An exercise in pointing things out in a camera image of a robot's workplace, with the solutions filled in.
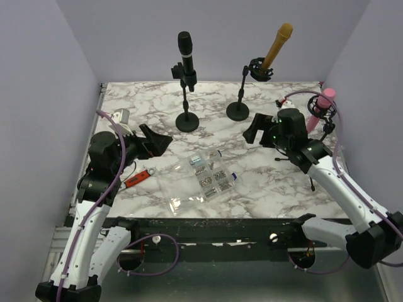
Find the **black round-base shock-mount stand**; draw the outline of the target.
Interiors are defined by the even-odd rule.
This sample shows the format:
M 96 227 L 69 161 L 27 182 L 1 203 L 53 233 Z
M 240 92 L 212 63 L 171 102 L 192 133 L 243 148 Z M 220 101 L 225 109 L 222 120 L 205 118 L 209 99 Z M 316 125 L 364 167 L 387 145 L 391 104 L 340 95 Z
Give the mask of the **black round-base shock-mount stand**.
M 227 117 L 232 121 L 244 121 L 249 116 L 248 106 L 242 102 L 245 93 L 246 77 L 250 74 L 257 82 L 268 82 L 273 77 L 273 69 L 264 65 L 265 58 L 252 59 L 242 70 L 242 81 L 238 91 L 237 101 L 230 103 L 226 108 Z

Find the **black clip microphone stand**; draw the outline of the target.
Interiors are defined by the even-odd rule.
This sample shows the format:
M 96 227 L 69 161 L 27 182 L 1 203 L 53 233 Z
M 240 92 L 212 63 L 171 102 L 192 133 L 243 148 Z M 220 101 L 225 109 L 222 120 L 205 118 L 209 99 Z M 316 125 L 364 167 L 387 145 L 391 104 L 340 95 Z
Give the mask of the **black clip microphone stand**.
M 186 97 L 186 88 L 189 87 L 189 91 L 193 92 L 195 84 L 197 83 L 196 72 L 194 71 L 190 75 L 185 73 L 184 66 L 181 62 L 178 62 L 171 68 L 173 79 L 179 79 L 180 85 L 183 91 L 183 110 L 184 112 L 179 114 L 176 118 L 176 128 L 185 133 L 195 131 L 199 126 L 199 119 L 196 114 L 189 112 L 189 103 Z

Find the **black tripod microphone stand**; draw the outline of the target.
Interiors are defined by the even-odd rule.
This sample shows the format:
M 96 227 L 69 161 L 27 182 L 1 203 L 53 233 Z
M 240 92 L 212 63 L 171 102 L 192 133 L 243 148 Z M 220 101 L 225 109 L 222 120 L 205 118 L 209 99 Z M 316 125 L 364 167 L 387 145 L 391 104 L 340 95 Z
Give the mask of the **black tripod microphone stand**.
M 324 132 L 324 134 L 323 134 L 323 136 L 321 137 L 321 139 L 320 139 L 320 141 L 322 142 L 329 134 L 331 134 L 332 132 L 333 132 L 333 130 L 335 129 L 335 124 L 333 123 L 333 120 L 332 119 L 329 119 L 329 121 L 328 122 L 325 122 L 324 121 L 324 126 L 323 126 L 323 132 Z M 312 190 L 312 192 L 314 192 L 315 191 L 315 186 L 314 186 L 314 183 L 313 183 L 313 180 L 312 180 L 312 178 L 310 178 L 310 188 L 311 188 L 311 190 Z

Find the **pink microphone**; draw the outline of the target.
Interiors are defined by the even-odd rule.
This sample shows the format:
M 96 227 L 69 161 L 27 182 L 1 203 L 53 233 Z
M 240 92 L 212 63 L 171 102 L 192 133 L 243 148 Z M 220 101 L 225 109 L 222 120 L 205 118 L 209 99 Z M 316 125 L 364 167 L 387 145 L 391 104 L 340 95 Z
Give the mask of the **pink microphone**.
M 332 88 L 326 88 L 323 90 L 322 96 L 312 97 L 308 103 L 308 109 L 311 113 L 311 117 L 307 123 L 307 131 L 312 132 L 317 126 L 319 120 L 324 120 L 328 122 L 329 119 L 335 115 L 335 110 L 332 108 L 331 104 L 336 96 L 336 91 Z

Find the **gold microphone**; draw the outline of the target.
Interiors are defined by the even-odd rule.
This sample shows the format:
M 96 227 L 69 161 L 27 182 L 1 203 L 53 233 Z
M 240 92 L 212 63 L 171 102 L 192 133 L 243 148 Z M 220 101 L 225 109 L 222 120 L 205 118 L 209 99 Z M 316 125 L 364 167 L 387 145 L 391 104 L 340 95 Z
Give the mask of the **gold microphone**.
M 284 23 L 280 26 L 279 30 L 277 31 L 276 38 L 261 65 L 263 69 L 269 69 L 285 42 L 291 37 L 292 32 L 292 24 Z

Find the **black microphone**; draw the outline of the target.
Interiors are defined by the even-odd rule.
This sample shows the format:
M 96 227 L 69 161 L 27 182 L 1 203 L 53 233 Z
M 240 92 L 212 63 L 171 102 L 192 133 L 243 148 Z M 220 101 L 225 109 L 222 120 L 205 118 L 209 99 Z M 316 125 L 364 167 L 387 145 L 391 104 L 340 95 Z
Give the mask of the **black microphone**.
M 195 91 L 197 83 L 196 71 L 193 65 L 193 42 L 188 31 L 181 31 L 178 34 L 178 48 L 182 57 L 185 83 L 190 92 Z

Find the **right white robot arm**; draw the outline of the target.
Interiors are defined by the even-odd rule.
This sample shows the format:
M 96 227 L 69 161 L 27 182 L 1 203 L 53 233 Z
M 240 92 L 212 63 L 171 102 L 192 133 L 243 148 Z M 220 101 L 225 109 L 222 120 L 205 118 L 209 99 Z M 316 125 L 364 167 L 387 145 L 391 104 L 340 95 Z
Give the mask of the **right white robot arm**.
M 305 117 L 298 109 L 281 109 L 276 116 L 255 114 L 243 133 L 246 142 L 253 143 L 259 130 L 263 131 L 260 145 L 283 151 L 327 191 L 351 222 L 344 225 L 306 214 L 292 222 L 289 241 L 299 247 L 318 241 L 343 249 L 364 269 L 400 249 L 402 213 L 379 205 L 341 168 L 322 141 L 309 138 Z

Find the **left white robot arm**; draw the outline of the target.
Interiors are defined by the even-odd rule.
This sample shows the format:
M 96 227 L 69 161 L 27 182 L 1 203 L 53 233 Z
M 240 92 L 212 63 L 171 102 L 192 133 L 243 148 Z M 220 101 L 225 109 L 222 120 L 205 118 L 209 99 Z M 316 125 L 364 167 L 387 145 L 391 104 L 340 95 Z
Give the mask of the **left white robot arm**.
M 101 283 L 124 249 L 139 243 L 134 223 L 118 219 L 101 245 L 99 232 L 121 186 L 123 170 L 137 159 L 160 157 L 172 137 L 141 124 L 144 136 L 119 129 L 101 131 L 89 144 L 89 165 L 77 184 L 74 222 L 62 256 L 49 281 L 38 284 L 40 301 L 99 301 Z

